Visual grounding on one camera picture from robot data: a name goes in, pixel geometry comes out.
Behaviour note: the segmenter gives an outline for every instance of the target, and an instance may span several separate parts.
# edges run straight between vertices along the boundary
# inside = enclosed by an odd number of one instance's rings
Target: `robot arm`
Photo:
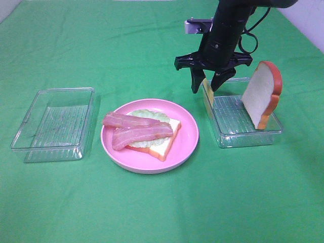
[[[238,53],[234,50],[255,8],[287,8],[296,2],[297,0],[219,0],[211,28],[206,29],[208,25],[205,25],[202,30],[203,36],[198,51],[176,57],[176,69],[190,68],[191,89],[194,93],[197,93],[200,83],[205,78],[204,69],[215,71],[211,86],[213,91],[216,91],[235,75],[236,66],[249,66],[252,62],[249,53]]]

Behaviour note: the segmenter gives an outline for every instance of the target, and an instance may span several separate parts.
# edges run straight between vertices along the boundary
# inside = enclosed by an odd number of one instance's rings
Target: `green tablecloth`
[[[192,94],[190,71],[173,66],[201,38],[183,21],[212,17],[217,4],[23,1],[0,24],[0,242],[323,242],[324,56],[272,10],[236,76],[261,60],[279,67],[284,133],[271,146],[221,149],[202,90]],[[91,150],[24,164],[10,143],[36,92],[67,87],[96,90]],[[143,98],[178,103],[199,126],[195,153],[167,173],[126,171],[100,142],[103,116]]]

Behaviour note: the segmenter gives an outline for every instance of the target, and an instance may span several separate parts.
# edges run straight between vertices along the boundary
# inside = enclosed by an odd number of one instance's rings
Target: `black cable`
[[[250,31],[251,30],[253,30],[255,27],[257,27],[258,26],[258,24],[260,24],[261,22],[262,22],[262,20],[264,20],[265,19],[265,17],[267,17],[267,15],[269,14],[269,12],[270,12],[270,9],[271,8],[268,8],[267,9],[267,11],[265,12],[265,14],[251,27],[251,28],[249,28],[249,29],[246,29],[245,27],[244,27],[244,31],[243,31],[243,33],[241,34],[241,36],[239,37],[239,40],[238,40],[238,47],[239,47],[239,49],[243,52],[243,53],[246,53],[246,54],[251,54],[251,53],[254,53],[256,50],[257,50],[257,48],[258,48],[258,45],[259,45],[259,43],[258,43],[258,39],[257,39],[257,37],[254,35],[254,34],[252,34],[252,33],[250,33]],[[242,35],[243,34],[246,34],[246,35],[248,35],[248,36],[251,36],[251,37],[253,37],[254,39],[255,39],[255,41],[256,41],[256,45],[255,45],[255,47],[254,47],[254,50],[253,51],[251,51],[251,52],[248,52],[248,51],[246,51],[244,48],[243,48],[243,46],[242,46]]]

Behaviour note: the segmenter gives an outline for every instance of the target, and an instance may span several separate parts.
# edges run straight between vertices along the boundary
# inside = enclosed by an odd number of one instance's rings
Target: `bacon strip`
[[[114,150],[121,150],[133,142],[151,141],[158,138],[171,137],[172,135],[173,131],[170,124],[164,122],[132,128],[117,128],[112,134],[112,148]]]
[[[131,128],[138,125],[150,125],[158,123],[159,120],[151,118],[137,117],[133,115],[123,115],[116,112],[106,114],[102,123],[107,127]]]

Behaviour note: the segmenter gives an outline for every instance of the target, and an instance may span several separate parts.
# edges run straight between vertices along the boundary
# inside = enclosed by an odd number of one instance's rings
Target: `bread slice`
[[[242,96],[255,129],[266,128],[269,116],[278,105],[281,92],[282,76],[279,69],[272,62],[261,61]]]
[[[178,130],[181,128],[181,123],[179,120],[175,120],[175,119],[171,118],[169,123],[173,130],[173,136],[167,138],[162,144],[157,145],[157,146],[153,145],[153,146],[146,147],[146,148],[136,148],[136,147],[132,147],[132,146],[126,146],[126,148],[132,149],[135,151],[139,151],[139,152],[148,153],[148,154],[158,158],[161,161],[165,161],[167,159],[167,155],[170,151],[172,143],[177,136]]]

